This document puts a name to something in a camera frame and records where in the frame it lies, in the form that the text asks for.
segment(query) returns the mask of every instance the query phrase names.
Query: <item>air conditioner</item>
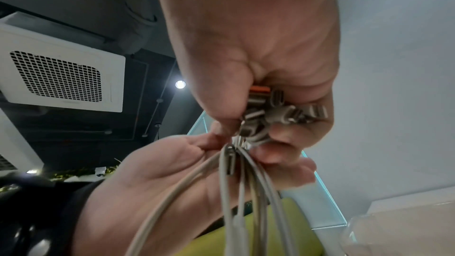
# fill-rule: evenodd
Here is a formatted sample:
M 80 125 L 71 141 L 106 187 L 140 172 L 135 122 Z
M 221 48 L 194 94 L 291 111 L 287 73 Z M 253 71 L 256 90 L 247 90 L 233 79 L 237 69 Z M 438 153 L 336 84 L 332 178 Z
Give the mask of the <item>air conditioner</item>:
M 0 176 L 41 168 L 41 159 L 0 109 Z
M 6 23 L 0 23 L 0 91 L 7 101 L 122 111 L 123 56 Z

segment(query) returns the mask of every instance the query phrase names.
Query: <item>ceiling pipe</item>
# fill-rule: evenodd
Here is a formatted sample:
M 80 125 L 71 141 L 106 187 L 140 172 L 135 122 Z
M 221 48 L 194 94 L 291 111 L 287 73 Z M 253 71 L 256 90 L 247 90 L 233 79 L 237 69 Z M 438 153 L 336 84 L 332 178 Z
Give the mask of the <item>ceiling pipe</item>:
M 105 50 L 120 54 L 134 54 L 143 48 L 156 25 L 152 3 L 154 0 L 125 0 L 127 19 L 123 30 L 114 42 L 107 43 Z

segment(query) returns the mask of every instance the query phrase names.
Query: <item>transparent plastic container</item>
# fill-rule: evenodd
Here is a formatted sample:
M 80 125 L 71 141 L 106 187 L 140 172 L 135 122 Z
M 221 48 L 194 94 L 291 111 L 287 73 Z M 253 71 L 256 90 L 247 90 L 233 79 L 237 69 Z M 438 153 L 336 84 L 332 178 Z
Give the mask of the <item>transparent plastic container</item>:
M 347 256 L 455 256 L 455 202 L 354 217 L 340 244 Z

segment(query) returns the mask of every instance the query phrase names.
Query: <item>glass panel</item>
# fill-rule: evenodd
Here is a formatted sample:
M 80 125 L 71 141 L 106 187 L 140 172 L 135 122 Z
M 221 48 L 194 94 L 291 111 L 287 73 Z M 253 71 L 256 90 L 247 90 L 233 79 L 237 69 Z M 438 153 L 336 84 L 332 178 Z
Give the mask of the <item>glass panel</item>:
M 194 123 L 188 135 L 198 135 L 210 129 L 213 119 L 203 112 Z M 311 228 L 319 229 L 346 225 L 346 219 L 328 192 L 318 173 L 316 183 L 297 189 L 281 191 L 283 197 L 293 198 L 307 217 Z

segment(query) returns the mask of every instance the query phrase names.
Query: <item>ceiling light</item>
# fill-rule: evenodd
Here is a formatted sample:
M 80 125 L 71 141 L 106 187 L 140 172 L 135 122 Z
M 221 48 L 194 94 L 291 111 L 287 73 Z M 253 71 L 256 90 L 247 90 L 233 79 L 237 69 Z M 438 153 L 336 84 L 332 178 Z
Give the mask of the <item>ceiling light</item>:
M 179 80 L 175 83 L 175 87 L 177 87 L 178 89 L 183 89 L 183 88 L 185 88 L 185 86 L 186 86 L 186 82 L 183 80 Z

